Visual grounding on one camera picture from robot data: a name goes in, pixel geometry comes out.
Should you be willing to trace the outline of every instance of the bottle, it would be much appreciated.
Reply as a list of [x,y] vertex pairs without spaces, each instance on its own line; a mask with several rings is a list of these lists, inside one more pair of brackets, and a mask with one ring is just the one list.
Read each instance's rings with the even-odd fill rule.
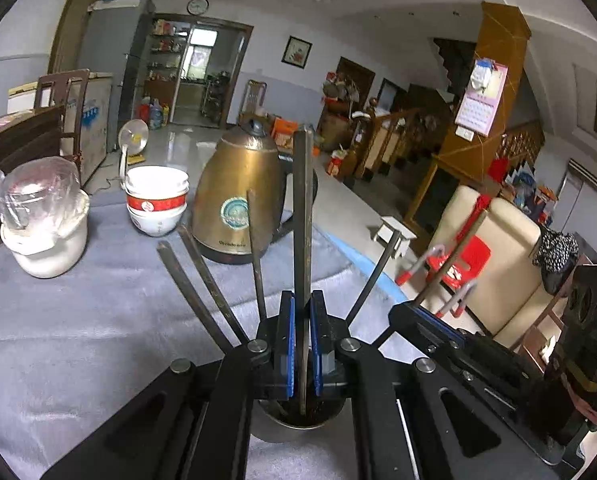
[[158,99],[154,99],[154,104],[149,110],[149,129],[157,130],[163,125],[163,108],[158,103]]
[[149,96],[143,97],[140,106],[138,107],[138,118],[146,124],[149,124]]

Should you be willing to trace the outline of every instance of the cable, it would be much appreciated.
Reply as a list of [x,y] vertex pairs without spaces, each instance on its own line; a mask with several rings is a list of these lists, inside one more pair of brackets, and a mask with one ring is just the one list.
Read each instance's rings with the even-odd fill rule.
[[105,191],[106,189],[110,189],[112,187],[112,182],[115,182],[116,180],[122,180],[122,179],[120,176],[115,176],[113,178],[106,178],[105,180],[107,181],[107,187],[99,187],[98,189],[95,189],[93,192],[87,193],[87,194],[89,196],[94,196],[99,191]]

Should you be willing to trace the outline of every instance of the small white stool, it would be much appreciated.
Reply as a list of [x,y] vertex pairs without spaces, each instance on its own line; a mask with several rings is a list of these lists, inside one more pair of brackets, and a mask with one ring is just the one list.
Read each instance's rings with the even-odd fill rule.
[[397,240],[397,244],[394,247],[394,252],[391,256],[392,258],[403,256],[407,252],[410,242],[415,240],[416,235],[393,216],[382,216],[381,221],[383,224],[381,224],[377,233],[372,237],[372,240],[377,241],[377,239],[380,239],[385,243],[388,243],[389,239],[392,237],[392,233],[394,231],[399,231],[401,237]]

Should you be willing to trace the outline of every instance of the screw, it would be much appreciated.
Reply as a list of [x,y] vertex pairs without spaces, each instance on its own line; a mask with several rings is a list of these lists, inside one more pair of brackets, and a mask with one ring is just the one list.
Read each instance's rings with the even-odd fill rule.
[[265,339],[252,339],[247,344],[247,349],[254,354],[262,354],[267,350],[267,341]]
[[175,359],[170,363],[170,370],[175,374],[184,374],[190,368],[192,368],[192,363],[184,357]]
[[344,337],[339,341],[339,346],[346,352],[355,352],[361,348],[361,342],[354,337]]
[[431,374],[435,369],[436,365],[434,361],[429,359],[428,357],[421,357],[415,361],[416,369],[424,374]]

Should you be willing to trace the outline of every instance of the metal rod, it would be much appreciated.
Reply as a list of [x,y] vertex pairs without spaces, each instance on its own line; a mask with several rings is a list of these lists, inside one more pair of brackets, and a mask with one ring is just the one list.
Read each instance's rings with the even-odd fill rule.
[[259,310],[259,322],[267,319],[267,310],[265,308],[265,293],[262,290],[261,273],[261,240],[257,232],[258,220],[253,218],[252,212],[255,210],[256,194],[253,189],[247,190],[247,222],[250,232],[250,250],[252,251],[252,268],[254,269],[254,289],[256,290],[256,304]]
[[363,303],[365,303],[365,300],[368,299],[368,296],[370,295],[372,288],[374,288],[374,284],[377,282],[377,279],[381,275],[381,272],[383,272],[383,269],[385,268],[385,265],[387,264],[387,261],[389,260],[390,254],[392,254],[392,252],[394,251],[394,247],[397,246],[397,241],[399,241],[400,237],[401,237],[400,231],[395,230],[394,232],[392,232],[392,236],[390,237],[389,242],[387,243],[387,246],[383,250],[383,254],[381,254],[381,257],[379,258],[379,261],[377,262],[376,267],[374,267],[374,270],[372,270],[372,273],[370,274],[370,279],[363,287],[363,290],[359,294],[359,297],[356,300],[356,302],[354,303],[354,306],[352,306],[350,313],[345,318],[345,322],[347,323],[347,326],[352,324],[352,321],[354,321],[354,318],[361,310]]
[[472,289],[477,286],[477,281],[478,280],[476,278],[472,278],[471,280],[469,280],[469,282],[461,285],[461,287],[459,287],[459,290],[452,294],[450,301],[448,301],[448,303],[444,304],[440,309],[438,309],[434,316],[438,317],[439,319],[442,318],[450,310],[452,310],[452,308],[454,308],[454,305],[459,304],[459,301],[465,300],[466,296],[470,293],[470,291],[472,291]]
[[181,267],[181,263],[179,262],[178,258],[176,258],[176,254],[172,250],[172,246],[169,242],[159,242],[156,246],[156,250],[158,255],[165,265],[167,272],[170,273],[170,276],[176,283],[176,286],[181,291],[182,296],[187,301],[187,304],[190,305],[191,309],[198,317],[198,320],[203,324],[205,330],[208,331],[210,337],[214,339],[214,343],[218,345],[218,347],[223,350],[224,354],[227,354],[232,348],[232,343],[229,342],[226,335],[221,332],[221,329],[214,321],[214,318],[210,314],[208,308],[203,304],[200,299],[200,296],[196,292],[194,285],[185,274],[185,271]]
[[394,329],[391,326],[388,326],[383,332],[381,332],[381,334],[379,334],[379,336],[376,339],[374,339],[374,341],[372,342],[372,346],[374,348],[381,348],[381,346],[383,346],[383,343],[387,341],[393,333]]
[[439,271],[432,276],[432,279],[429,282],[427,282],[427,284],[423,287],[423,290],[419,292],[418,296],[416,296],[414,300],[415,304],[420,305],[425,300],[425,298],[428,297],[432,288],[441,282],[443,277],[448,273],[448,270],[450,270],[450,267],[453,266],[454,262],[459,259],[459,256],[461,256],[461,254],[463,254],[463,249],[465,249],[467,243],[470,241],[472,236],[474,236],[477,233],[479,227],[483,223],[483,220],[485,220],[486,216],[487,210],[483,209],[479,213],[479,216],[474,221],[474,223],[470,225],[469,229],[467,230],[467,233],[465,233],[465,236],[456,245],[456,247],[454,247],[454,250],[451,251],[450,255],[448,256],[448,259],[445,260],[445,263],[442,264]]
[[194,240],[194,237],[189,232],[187,227],[182,224],[178,226],[177,232],[181,237],[182,243],[187,249],[190,258],[192,259],[192,262],[194,263],[194,267],[196,267],[196,270],[198,270],[200,278],[203,280],[203,283],[207,287],[210,296],[216,303],[216,306],[221,311],[221,314],[223,314],[225,321],[227,321],[227,324],[229,324],[229,327],[232,329],[238,340],[242,344],[247,344],[250,338],[248,338],[247,334],[245,333],[245,330],[243,330],[243,327],[238,322],[238,319],[234,315],[234,312],[227,303],[225,296],[223,296],[223,293],[220,291],[220,288],[218,288],[218,283],[216,283],[216,281],[214,280],[214,276],[212,276],[212,273],[208,268],[208,264],[205,263],[203,256],[200,254],[200,251],[198,250],[196,240]]
[[298,402],[306,412],[309,299],[312,282],[312,147],[314,132],[302,127],[294,133],[294,294],[296,305],[296,360]]
[[[445,260],[445,263],[441,266],[439,272],[436,272],[434,274],[432,279],[423,287],[423,290],[419,292],[419,294],[416,296],[415,300],[413,301],[414,305],[420,305],[423,302],[423,300],[428,297],[430,291],[432,290],[432,287],[441,282],[443,276],[447,274],[448,270],[450,270],[450,267],[454,264],[458,257],[461,256],[461,253],[463,253],[463,249],[465,249],[465,247],[467,246],[469,239],[472,236],[474,236],[476,232],[479,230],[479,227],[483,223],[483,220],[485,220],[486,216],[487,211],[483,209],[480,212],[477,219],[475,220],[475,222],[472,225],[470,225],[463,239],[456,245],[454,250],[450,253],[450,256],[448,256],[448,259]],[[372,346],[375,348],[380,348],[380,346],[383,345],[383,343],[385,343],[385,341],[387,341],[394,332],[395,330],[391,326],[388,326],[376,339],[374,339],[374,341],[372,342]]]

